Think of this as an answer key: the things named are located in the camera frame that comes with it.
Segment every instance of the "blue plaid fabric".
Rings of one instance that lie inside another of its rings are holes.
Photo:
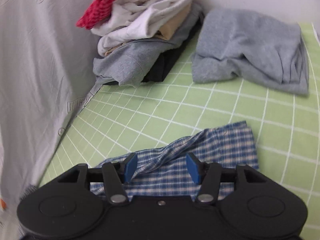
[[[194,136],[180,138],[166,147],[136,153],[137,170],[131,182],[124,185],[129,199],[134,195],[190,195],[194,200],[200,186],[193,183],[188,173],[186,153],[194,153],[202,162],[217,162],[225,168],[235,168],[239,163],[259,168],[252,130],[245,121],[205,129]],[[107,159],[103,163],[112,160],[122,161],[127,156]],[[91,185],[91,191],[103,196],[103,184]],[[232,191],[232,183],[221,183],[219,199]]]

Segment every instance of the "white cloth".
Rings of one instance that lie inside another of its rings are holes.
[[[92,1],[0,0],[0,239],[17,239],[21,193],[95,84],[99,37],[76,27]]]
[[[133,6],[132,3],[135,4],[136,1],[140,0],[121,1],[124,4],[130,3],[130,6],[132,6],[133,9],[135,8],[135,6]],[[123,42],[153,37],[162,25],[164,25],[168,20],[170,20],[177,13],[183,10],[183,8],[185,8],[185,6],[187,6],[191,2],[192,0],[160,0],[152,3],[133,22],[131,22],[130,24],[129,22],[127,22],[127,24],[129,24],[128,26],[104,35],[98,43],[99,55],[104,57],[105,52],[115,46],[122,44]],[[92,32],[96,34],[103,34],[110,31],[110,29],[114,28],[115,26],[119,27],[120,23],[113,23],[112,28],[110,28],[111,24],[109,26],[109,23],[106,23],[105,26],[106,27],[102,25],[100,27],[101,29],[96,28]]]

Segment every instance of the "black cloth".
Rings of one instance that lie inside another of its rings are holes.
[[[202,23],[199,18],[196,25],[191,29],[188,38],[181,44],[179,48],[170,49],[160,54],[148,74],[141,81],[142,83],[147,83],[149,81],[162,82],[170,70],[173,68],[174,64],[179,59],[182,52],[185,50],[189,41],[195,36],[196,32],[201,29]],[[112,86],[118,85],[117,81],[112,81],[105,83],[104,85]]]

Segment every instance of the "gray folded cloth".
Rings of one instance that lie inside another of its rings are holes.
[[[266,87],[308,94],[307,52],[299,25],[257,12],[209,12],[192,61],[196,83],[241,76]]]
[[[159,38],[131,41],[103,59],[93,60],[96,85],[118,81],[119,85],[138,86],[162,52],[181,46],[189,36],[201,13],[201,7],[193,3],[187,18],[170,40]]]

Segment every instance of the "green surface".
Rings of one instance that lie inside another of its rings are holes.
[[[320,238],[320,47],[302,25],[309,56],[309,97],[266,89],[242,79],[194,84],[194,38],[164,82],[139,88],[103,86],[76,117],[41,185],[77,163],[162,147],[204,128],[246,120],[257,140],[260,170],[300,196],[309,217],[302,236]]]

